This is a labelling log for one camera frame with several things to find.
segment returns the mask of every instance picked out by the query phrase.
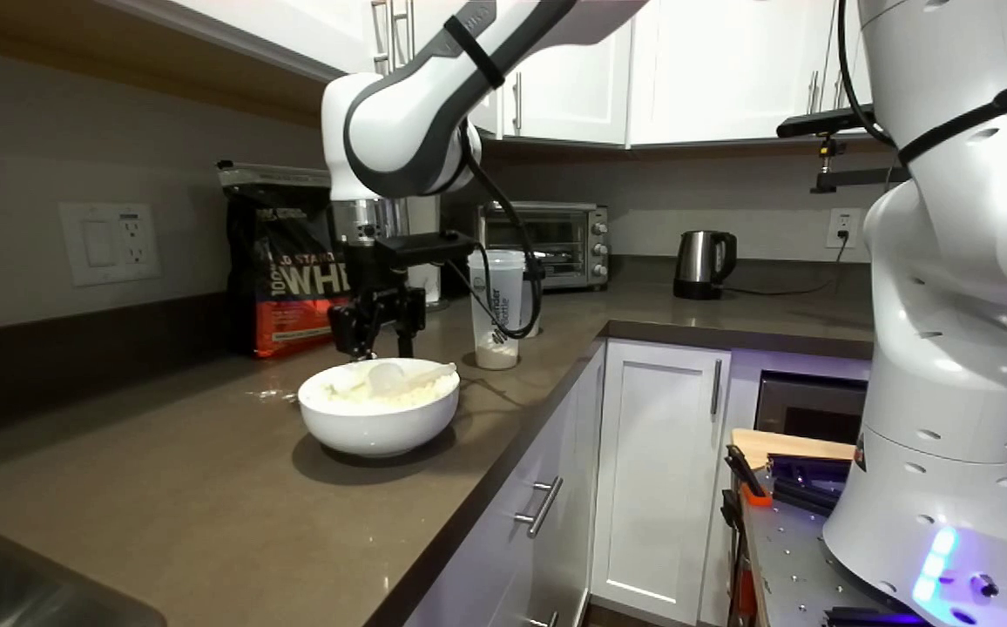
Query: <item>lower cabinet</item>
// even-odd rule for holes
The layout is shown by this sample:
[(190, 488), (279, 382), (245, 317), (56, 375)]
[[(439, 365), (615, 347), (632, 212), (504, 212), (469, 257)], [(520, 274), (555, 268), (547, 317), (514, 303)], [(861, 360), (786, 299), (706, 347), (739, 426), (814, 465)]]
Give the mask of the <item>lower cabinet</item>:
[(729, 351), (608, 343), (599, 444), (591, 595), (667, 625), (695, 625)]
[(480, 512), (409, 627), (567, 627), (587, 589), (603, 360), (596, 354)]

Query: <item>electric kettle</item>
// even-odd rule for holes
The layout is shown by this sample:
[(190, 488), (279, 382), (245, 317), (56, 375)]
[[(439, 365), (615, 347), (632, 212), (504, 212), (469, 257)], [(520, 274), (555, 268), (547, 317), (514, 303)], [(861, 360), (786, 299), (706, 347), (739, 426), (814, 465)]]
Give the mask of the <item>electric kettle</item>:
[(723, 229), (687, 229), (679, 236), (672, 294), (679, 299), (717, 299), (739, 266), (739, 236)]

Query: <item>mixing bowl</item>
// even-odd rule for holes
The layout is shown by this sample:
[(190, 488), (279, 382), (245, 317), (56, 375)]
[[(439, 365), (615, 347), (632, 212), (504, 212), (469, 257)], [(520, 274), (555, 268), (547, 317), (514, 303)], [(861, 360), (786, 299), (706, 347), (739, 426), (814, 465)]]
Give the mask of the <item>mixing bowl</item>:
[(384, 459), (436, 439), (458, 408), (458, 372), (427, 360), (369, 360), (312, 372), (297, 392), (327, 450)]

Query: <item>gray countertop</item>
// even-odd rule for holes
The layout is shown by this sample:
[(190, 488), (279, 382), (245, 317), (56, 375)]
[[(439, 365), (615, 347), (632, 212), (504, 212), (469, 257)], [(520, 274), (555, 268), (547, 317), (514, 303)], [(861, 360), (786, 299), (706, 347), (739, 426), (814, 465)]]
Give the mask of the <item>gray countertop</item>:
[[(777, 285), (768, 268), (734, 274), (753, 279)], [(687, 303), (667, 291), (667, 266), (636, 261), (607, 294), (547, 296), (544, 335), (504, 372), (465, 364), (465, 299), (433, 310), (418, 354), (455, 364), (462, 400), (444, 439), (396, 465), (354, 465), (307, 437), (292, 392), (343, 364), (334, 347), (212, 360), (40, 412), (0, 428), (0, 532), (177, 627), (367, 625), (599, 335), (872, 347), (861, 268), (768, 299)]]

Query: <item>wall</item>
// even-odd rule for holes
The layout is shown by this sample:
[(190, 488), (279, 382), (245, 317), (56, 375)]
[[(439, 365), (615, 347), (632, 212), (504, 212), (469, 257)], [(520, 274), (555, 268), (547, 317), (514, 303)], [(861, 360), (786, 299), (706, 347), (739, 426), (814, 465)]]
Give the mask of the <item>wall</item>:
[[(886, 166), (876, 151), (853, 151), (842, 166)], [(591, 165), (544, 162), (536, 151), (504, 151), (498, 183), (514, 199), (591, 199), (608, 208), (612, 256), (672, 257), (682, 229), (732, 229), (741, 257), (831, 261), (825, 246), (828, 208), (866, 208), (882, 186), (809, 194), (814, 147), (782, 151), (677, 151), (619, 155)], [(864, 243), (842, 261), (866, 261)]]
[[(219, 294), (216, 162), (307, 155), (301, 126), (0, 56), (0, 325)], [(59, 203), (149, 203), (159, 274), (75, 291)]]

